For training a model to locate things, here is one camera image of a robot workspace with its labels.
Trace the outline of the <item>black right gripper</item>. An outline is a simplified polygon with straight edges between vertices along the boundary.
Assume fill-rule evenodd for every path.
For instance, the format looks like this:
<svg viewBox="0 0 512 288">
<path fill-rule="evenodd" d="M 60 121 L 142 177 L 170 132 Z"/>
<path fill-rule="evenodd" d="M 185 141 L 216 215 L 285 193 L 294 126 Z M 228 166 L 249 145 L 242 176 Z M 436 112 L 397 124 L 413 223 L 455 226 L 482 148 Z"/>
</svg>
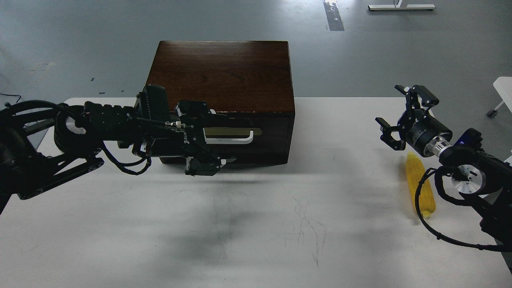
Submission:
<svg viewBox="0 0 512 288">
<path fill-rule="evenodd" d="M 405 96 L 406 109 L 396 126 L 391 126 L 382 117 L 375 118 L 382 132 L 380 140 L 395 151 L 405 150 L 408 143 L 422 157 L 433 156 L 433 144 L 430 142 L 435 137 L 442 137 L 447 141 L 453 137 L 452 131 L 429 112 L 440 100 L 420 84 L 411 88 L 396 84 L 394 88 Z M 398 132 L 399 140 L 392 136 L 393 132 Z"/>
</svg>

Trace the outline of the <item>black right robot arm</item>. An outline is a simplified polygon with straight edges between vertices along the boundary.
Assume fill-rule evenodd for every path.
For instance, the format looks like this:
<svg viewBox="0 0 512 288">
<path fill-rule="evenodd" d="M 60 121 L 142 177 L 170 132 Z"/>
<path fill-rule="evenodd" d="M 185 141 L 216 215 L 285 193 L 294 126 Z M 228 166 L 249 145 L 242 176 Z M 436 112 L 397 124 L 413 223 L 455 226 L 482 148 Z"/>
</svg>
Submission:
<svg viewBox="0 0 512 288">
<path fill-rule="evenodd" d="M 424 227 L 437 239 L 447 243 L 491 250 L 511 252 L 511 166 L 482 149 L 482 135 L 475 129 L 467 129 L 452 144 L 453 133 L 439 122 L 430 109 L 439 99 L 425 86 L 416 84 L 395 89 L 405 96 L 405 111 L 397 125 L 391 126 L 381 117 L 380 140 L 393 150 L 404 150 L 410 145 L 421 157 L 437 157 L 438 168 L 422 173 L 414 193 L 414 207 Z M 480 228 L 498 241 L 497 245 L 468 244 L 455 240 L 433 229 L 420 212 L 421 188 L 430 176 L 438 195 L 456 206 L 473 208 L 482 218 Z"/>
</svg>

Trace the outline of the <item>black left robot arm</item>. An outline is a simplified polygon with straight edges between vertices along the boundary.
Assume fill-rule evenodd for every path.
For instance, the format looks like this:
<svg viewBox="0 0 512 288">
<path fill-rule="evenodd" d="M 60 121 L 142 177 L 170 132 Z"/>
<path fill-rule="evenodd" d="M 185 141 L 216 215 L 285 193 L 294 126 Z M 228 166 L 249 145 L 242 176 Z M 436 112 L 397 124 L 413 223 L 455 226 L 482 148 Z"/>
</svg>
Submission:
<svg viewBox="0 0 512 288">
<path fill-rule="evenodd" d="M 104 152 L 120 171 L 140 175 L 153 157 L 181 157 L 187 175 L 212 176 L 235 157 L 208 147 L 205 124 L 225 118 L 204 101 L 178 102 L 170 113 L 163 87 L 149 84 L 134 106 L 42 100 L 1 111 L 1 209 L 13 194 L 29 199 L 100 168 Z"/>
</svg>

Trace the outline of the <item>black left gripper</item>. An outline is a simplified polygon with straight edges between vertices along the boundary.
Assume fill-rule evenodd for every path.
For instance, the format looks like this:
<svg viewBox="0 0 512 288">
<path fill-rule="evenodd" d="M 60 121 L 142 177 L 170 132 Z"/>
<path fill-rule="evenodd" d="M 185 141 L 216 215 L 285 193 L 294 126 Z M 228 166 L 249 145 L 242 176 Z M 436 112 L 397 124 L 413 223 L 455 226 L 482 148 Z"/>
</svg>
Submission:
<svg viewBox="0 0 512 288">
<path fill-rule="evenodd" d="M 185 157 L 185 174 L 190 176 L 213 176 L 236 160 L 234 155 L 218 155 L 206 149 L 203 122 L 212 122 L 219 115 L 208 108 L 205 101 L 179 101 L 176 112 L 179 116 L 171 114 L 170 120 L 179 120 L 186 128 L 180 131 L 167 129 L 164 138 L 156 139 L 155 157 Z"/>
</svg>

